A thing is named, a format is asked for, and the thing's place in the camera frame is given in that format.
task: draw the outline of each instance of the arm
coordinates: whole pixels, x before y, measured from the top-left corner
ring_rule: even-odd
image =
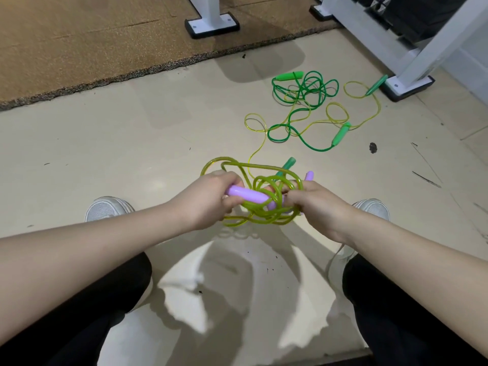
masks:
[[[165,204],[0,239],[0,345],[150,246],[213,225],[242,199],[234,172],[200,177]]]
[[[488,357],[488,262],[363,212],[313,181],[287,204],[331,240],[357,250],[425,309]]]

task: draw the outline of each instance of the floor mat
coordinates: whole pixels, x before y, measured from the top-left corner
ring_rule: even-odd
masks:
[[[338,27],[315,0],[220,0],[238,32],[192,40],[188,0],[0,0],[0,110]]]

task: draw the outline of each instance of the right arm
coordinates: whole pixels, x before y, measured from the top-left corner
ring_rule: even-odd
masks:
[[[347,204],[314,181],[290,190],[308,222],[351,246],[408,295],[488,357],[488,262],[423,238]]]

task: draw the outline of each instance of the white wall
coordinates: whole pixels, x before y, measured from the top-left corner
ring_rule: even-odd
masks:
[[[457,49],[443,64],[485,104],[488,104],[488,22]]]

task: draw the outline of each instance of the white sneaker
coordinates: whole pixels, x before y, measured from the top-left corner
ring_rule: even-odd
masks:
[[[95,199],[92,205],[90,205],[90,207],[86,211],[85,222],[120,216],[130,212],[135,212],[135,209],[125,200],[113,196],[102,196],[98,199]],[[137,301],[136,305],[134,306],[134,308],[131,309],[131,311],[139,307],[141,303],[144,302],[147,297],[149,297],[152,292],[153,286],[154,283],[151,277],[149,285],[147,286],[146,290],[144,290],[143,295]]]
[[[352,206],[361,209],[362,211],[374,214],[384,220],[390,221],[390,213],[388,208],[378,199],[364,199],[360,202],[354,203]],[[336,253],[329,266],[328,279],[329,283],[344,294],[342,290],[342,276],[347,262],[356,256],[358,252],[349,246],[343,245]]]

